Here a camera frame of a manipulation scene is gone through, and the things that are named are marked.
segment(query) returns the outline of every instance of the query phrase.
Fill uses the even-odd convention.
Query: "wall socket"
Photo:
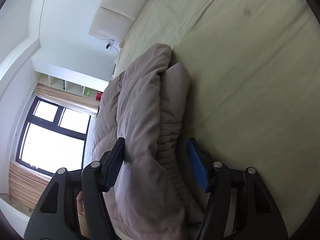
[[[115,42],[114,40],[109,40],[109,42],[108,42],[108,44],[106,46],[106,49],[111,48],[114,42]]]

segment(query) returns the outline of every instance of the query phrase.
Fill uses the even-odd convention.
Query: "bed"
[[[185,139],[230,168],[255,167],[291,235],[320,193],[320,26],[305,0],[150,0],[118,56],[118,76],[155,43],[192,83],[177,157],[202,206]]]

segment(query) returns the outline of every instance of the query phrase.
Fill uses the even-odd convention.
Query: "beige bed sheet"
[[[153,44],[190,72],[178,158],[202,205],[184,139],[230,168],[256,167],[291,235],[320,193],[320,26],[305,0],[150,0],[115,76]]]

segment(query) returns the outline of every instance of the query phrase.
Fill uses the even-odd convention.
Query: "curtain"
[[[51,101],[72,110],[96,116],[99,101],[77,96],[43,84],[37,84],[34,93],[42,99]]]
[[[28,208],[34,209],[51,177],[28,169],[17,162],[10,162],[10,197]]]

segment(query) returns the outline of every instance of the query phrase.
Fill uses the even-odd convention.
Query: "window frame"
[[[58,107],[53,122],[50,122],[48,120],[42,119],[42,118],[37,117],[37,116],[34,115],[35,110],[36,110],[36,108],[38,106],[38,103],[40,101]],[[17,154],[16,154],[16,162],[22,164],[23,166],[25,166],[25,167],[27,167],[29,169],[32,169],[34,171],[38,171],[38,172],[40,172],[42,174],[45,174],[45,175],[48,175],[50,177],[52,177],[54,175],[53,173],[51,173],[49,171],[46,171],[46,170],[43,170],[41,168],[36,168],[34,166],[31,166],[29,163],[26,163],[26,162],[24,162],[22,160],[25,137],[27,137],[28,130],[29,130],[29,127],[30,127],[30,125],[28,125],[28,123],[30,123],[30,124],[33,123],[35,125],[38,125],[38,126],[40,126],[42,128],[51,130],[53,132],[60,133],[60,134],[63,134],[63,135],[66,135],[66,136],[69,136],[69,137],[76,138],[76,139],[84,141],[84,147],[83,147],[83,152],[82,152],[82,162],[81,162],[81,168],[83,169],[84,152],[85,152],[85,146],[86,146],[86,142],[87,142],[87,135],[88,135],[91,116],[89,116],[89,121],[88,121],[86,134],[83,134],[83,133],[80,133],[80,132],[75,132],[75,131],[72,131],[72,130],[69,130],[69,129],[66,129],[66,128],[62,128],[62,127],[59,126],[59,124],[61,122],[61,119],[63,117],[63,113],[64,113],[66,108],[67,107],[57,105],[55,103],[52,103],[50,101],[47,101],[45,99],[42,99],[42,98],[39,98],[39,97],[36,96],[36,98],[34,99],[32,105],[31,105],[31,108],[28,111],[27,118],[26,118],[26,120],[25,120],[25,122],[23,124],[23,128],[22,128],[22,131],[21,131],[21,134],[20,134],[20,138],[19,138],[19,142],[18,142],[18,149],[17,149]]]

